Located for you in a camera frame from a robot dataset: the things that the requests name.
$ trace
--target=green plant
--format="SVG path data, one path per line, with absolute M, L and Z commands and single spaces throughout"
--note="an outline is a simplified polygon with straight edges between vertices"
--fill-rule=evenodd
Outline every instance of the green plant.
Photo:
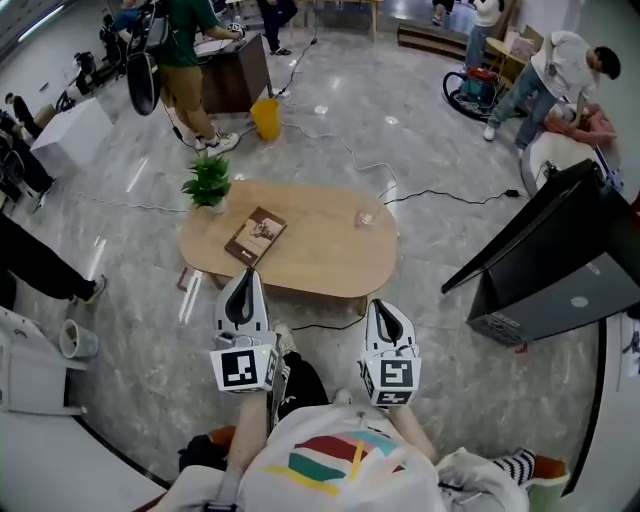
M 215 206 L 229 193 L 229 161 L 220 156 L 200 156 L 190 167 L 196 179 L 186 181 L 182 191 L 191 196 L 196 208 Z

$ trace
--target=marble floor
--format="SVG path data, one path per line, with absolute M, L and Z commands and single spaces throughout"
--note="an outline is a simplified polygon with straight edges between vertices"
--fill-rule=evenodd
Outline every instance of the marble floor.
M 311 32 L 287 30 L 289 58 L 267 57 L 275 87 L 291 72 Z M 281 108 L 284 126 L 271 143 L 248 133 L 229 156 L 231 173 L 269 181 L 354 187 L 386 199 L 425 188 L 481 200 L 507 188 L 522 189 L 511 141 L 517 120 L 496 141 L 483 126 L 447 106 L 442 76 L 456 61 L 400 48 L 392 35 L 372 44 L 363 32 L 319 29 L 318 43 L 297 68 L 291 97 Z M 207 351 L 212 349 L 217 290 L 203 279 L 192 311 L 180 315 L 185 293 L 177 287 L 185 262 L 178 247 L 188 199 L 180 185 L 193 157 L 172 134 L 162 108 L 147 118 L 128 102 L 126 83 L 99 95 L 115 128 L 80 173 L 59 177 L 43 209 L 19 205 L 14 219 L 84 275 L 104 273 L 109 287 L 91 307 L 50 299 L 19 285 L 16 311 L 38 321 L 51 339 L 65 318 L 100 338 L 89 369 L 73 379 L 86 421 L 114 446 L 165 479 L 177 474 L 178 449 L 211 428 L 234 423 L 238 397 L 217 390 Z M 326 107 L 324 114 L 316 106 Z M 220 116 L 224 130 L 244 132 L 247 116 Z M 389 206 L 399 230 L 392 278 L 376 294 L 415 323 L 423 358 L 422 389 L 413 403 L 435 444 L 493 456 L 518 446 L 566 460 L 582 446 L 597 364 L 597 329 L 587 326 L 516 354 L 474 334 L 465 324 L 475 282 L 446 296 L 440 286 L 494 237 L 525 204 L 500 199 L 486 206 L 423 196 Z M 139 208 L 144 205 L 158 208 Z M 186 279 L 193 271 L 190 269 Z M 290 326 L 346 325 L 350 304 L 301 293 L 267 290 L 273 320 Z M 296 333 L 302 355 L 331 395 L 340 386 L 364 399 L 356 357 L 364 325 L 343 331 Z

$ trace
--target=striped sock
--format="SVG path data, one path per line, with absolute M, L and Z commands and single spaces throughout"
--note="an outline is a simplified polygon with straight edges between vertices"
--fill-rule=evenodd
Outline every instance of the striped sock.
M 492 462 L 507 473 L 518 485 L 524 485 L 533 479 L 536 456 L 531 450 L 520 448 L 513 455 L 493 459 Z

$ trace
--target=vacuum cleaner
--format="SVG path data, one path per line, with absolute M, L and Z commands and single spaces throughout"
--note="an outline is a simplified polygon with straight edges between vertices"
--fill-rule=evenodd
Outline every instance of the vacuum cleaner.
M 462 79 L 462 85 L 450 93 L 447 84 L 453 76 Z M 442 80 L 442 89 L 454 109 L 471 119 L 486 122 L 499 101 L 504 85 L 500 85 L 497 73 L 483 68 L 473 68 L 466 73 L 447 73 Z

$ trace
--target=jeans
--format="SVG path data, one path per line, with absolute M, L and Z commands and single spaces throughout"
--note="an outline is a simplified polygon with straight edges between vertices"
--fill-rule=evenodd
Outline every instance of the jeans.
M 278 0 L 278 5 L 271 5 L 267 0 L 258 0 L 262 21 L 264 21 L 264 34 L 267 37 L 269 48 L 272 52 L 280 48 L 278 32 L 298 12 L 293 0 Z
M 479 27 L 474 25 L 467 42 L 467 56 L 464 65 L 467 69 L 479 68 L 484 60 L 484 49 L 487 46 L 487 37 L 491 35 L 493 27 Z
M 511 90 L 495 106 L 491 117 L 487 121 L 491 128 L 499 128 L 503 122 L 511 117 L 516 107 L 535 91 L 538 91 L 538 97 L 531 113 L 522 123 L 520 130 L 518 130 L 516 137 L 516 146 L 520 149 L 525 149 L 531 143 L 542 126 L 544 118 L 547 117 L 547 114 L 557 101 L 557 98 L 542 83 L 530 62 L 520 73 Z

